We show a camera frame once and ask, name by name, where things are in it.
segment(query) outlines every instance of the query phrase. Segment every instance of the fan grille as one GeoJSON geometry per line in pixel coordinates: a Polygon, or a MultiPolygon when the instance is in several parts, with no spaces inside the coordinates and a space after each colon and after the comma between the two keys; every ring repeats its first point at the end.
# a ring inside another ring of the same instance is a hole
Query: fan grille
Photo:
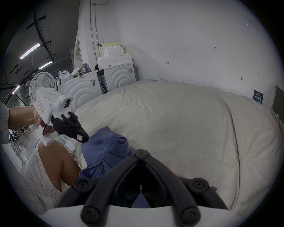
{"type": "Polygon", "coordinates": [[[29,93],[30,93],[30,99],[33,102],[34,96],[36,94],[36,91],[40,87],[50,87],[57,89],[57,84],[54,79],[54,77],[48,73],[48,72],[40,72],[34,76],[34,78],[31,80],[29,93]]]}

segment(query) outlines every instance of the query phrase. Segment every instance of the sticker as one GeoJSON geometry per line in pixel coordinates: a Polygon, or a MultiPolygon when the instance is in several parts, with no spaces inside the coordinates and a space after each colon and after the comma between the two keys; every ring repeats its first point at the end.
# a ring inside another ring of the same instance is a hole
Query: sticker
{"type": "Polygon", "coordinates": [[[262,103],[263,94],[261,94],[260,92],[254,90],[253,99],[254,99],[255,101],[257,101],[257,102],[262,103]]]}
{"type": "Polygon", "coordinates": [[[81,141],[82,141],[82,139],[83,139],[83,136],[81,136],[81,135],[77,134],[77,140],[81,142],[81,141]]]}
{"type": "Polygon", "coordinates": [[[95,85],[95,83],[96,83],[96,81],[95,81],[95,80],[93,80],[93,79],[91,79],[90,81],[91,81],[92,86],[94,86],[94,85],[95,85]]]}
{"type": "Polygon", "coordinates": [[[41,111],[44,113],[44,107],[42,106],[40,102],[38,102],[38,106],[40,107],[41,111]]]}

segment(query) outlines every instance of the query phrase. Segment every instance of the gray sleeve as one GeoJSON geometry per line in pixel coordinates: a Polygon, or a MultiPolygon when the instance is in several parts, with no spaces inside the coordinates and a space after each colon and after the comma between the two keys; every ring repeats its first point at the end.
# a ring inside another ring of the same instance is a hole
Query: gray sleeve
{"type": "Polygon", "coordinates": [[[0,144],[9,143],[9,108],[0,102],[0,144]]]}

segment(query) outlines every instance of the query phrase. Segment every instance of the bed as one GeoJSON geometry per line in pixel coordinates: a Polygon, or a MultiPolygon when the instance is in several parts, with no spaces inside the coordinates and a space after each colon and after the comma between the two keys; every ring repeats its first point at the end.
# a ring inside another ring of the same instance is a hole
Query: bed
{"type": "MultiPolygon", "coordinates": [[[[241,216],[262,201],[283,160],[284,126],[273,110],[215,88],[138,81],[75,114],[89,136],[108,126],[132,151],[148,150],[176,175],[204,178],[241,216]]],[[[75,146],[85,168],[80,143],[75,146]]]]}

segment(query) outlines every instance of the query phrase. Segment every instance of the person's leg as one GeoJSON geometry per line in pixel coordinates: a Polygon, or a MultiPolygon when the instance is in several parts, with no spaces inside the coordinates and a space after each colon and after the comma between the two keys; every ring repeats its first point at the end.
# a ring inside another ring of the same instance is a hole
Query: person's leg
{"type": "Polygon", "coordinates": [[[40,143],[38,153],[48,178],[57,190],[62,191],[60,179],[71,186],[79,178],[81,169],[68,150],[59,142],[54,141],[47,147],[40,143]]]}

